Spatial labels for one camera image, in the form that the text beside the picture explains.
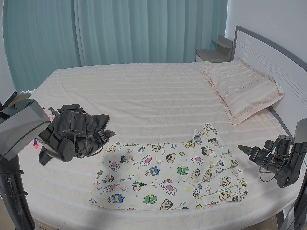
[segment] white headboard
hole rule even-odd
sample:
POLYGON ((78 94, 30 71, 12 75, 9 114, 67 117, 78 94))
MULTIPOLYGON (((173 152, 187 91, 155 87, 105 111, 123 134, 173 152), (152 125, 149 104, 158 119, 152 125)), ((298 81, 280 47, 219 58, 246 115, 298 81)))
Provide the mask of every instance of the white headboard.
POLYGON ((272 76, 284 89, 284 97, 269 109, 293 137, 297 122, 307 117, 307 63, 273 41, 240 26, 236 26, 232 60, 238 57, 272 76))

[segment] curtain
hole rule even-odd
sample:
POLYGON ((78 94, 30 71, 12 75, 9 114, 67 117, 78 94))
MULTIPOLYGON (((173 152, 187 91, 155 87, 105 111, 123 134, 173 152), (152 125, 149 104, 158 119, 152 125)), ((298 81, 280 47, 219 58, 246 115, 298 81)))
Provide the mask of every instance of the curtain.
POLYGON ((5 0, 5 51, 19 93, 62 68, 194 62, 226 16, 227 0, 5 0))
POLYGON ((73 0, 4 0, 5 53, 17 93, 81 66, 73 0))

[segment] mattress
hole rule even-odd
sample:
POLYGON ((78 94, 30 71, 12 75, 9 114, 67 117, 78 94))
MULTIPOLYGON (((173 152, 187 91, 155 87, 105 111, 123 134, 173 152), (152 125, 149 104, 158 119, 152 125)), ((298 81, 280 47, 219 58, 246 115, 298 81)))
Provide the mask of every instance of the mattress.
MULTIPOLYGON (((232 125, 219 98, 196 70, 202 63, 118 64, 62 69, 53 72, 32 94, 44 107, 59 109, 78 103, 89 114, 109 114, 112 142, 184 142, 194 129, 212 123, 232 156, 242 166, 249 185, 239 203, 207 209, 134 211, 104 209, 87 203, 104 153, 68 163, 38 162, 39 151, 28 145, 20 152, 24 189, 33 217, 67 229, 229 229, 239 230, 268 219, 292 204, 298 181, 281 189, 276 180, 263 183, 259 167, 237 145, 263 147, 267 139, 286 134, 267 110, 232 125)), ((272 174, 264 174, 267 180, 272 174)))

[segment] wall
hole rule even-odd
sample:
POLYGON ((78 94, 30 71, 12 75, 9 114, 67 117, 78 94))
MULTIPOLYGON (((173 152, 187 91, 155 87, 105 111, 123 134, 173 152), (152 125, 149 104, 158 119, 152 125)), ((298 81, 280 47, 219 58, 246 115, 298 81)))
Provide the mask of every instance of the wall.
POLYGON ((0 0, 0 102, 2 105, 8 100, 8 98, 15 92, 15 86, 7 63, 3 30, 2 30, 2 12, 3 12, 4 0, 0 0))
POLYGON ((236 25, 258 33, 307 62, 307 0, 228 0, 226 37, 236 25))

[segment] cartoon print shirt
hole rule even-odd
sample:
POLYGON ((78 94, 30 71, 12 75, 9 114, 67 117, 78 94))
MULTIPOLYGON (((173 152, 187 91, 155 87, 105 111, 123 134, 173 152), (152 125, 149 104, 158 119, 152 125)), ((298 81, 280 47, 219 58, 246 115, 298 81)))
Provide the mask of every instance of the cartoon print shirt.
POLYGON ((110 144, 88 197, 107 209, 204 209, 248 190, 240 164, 205 124, 183 143, 110 144))

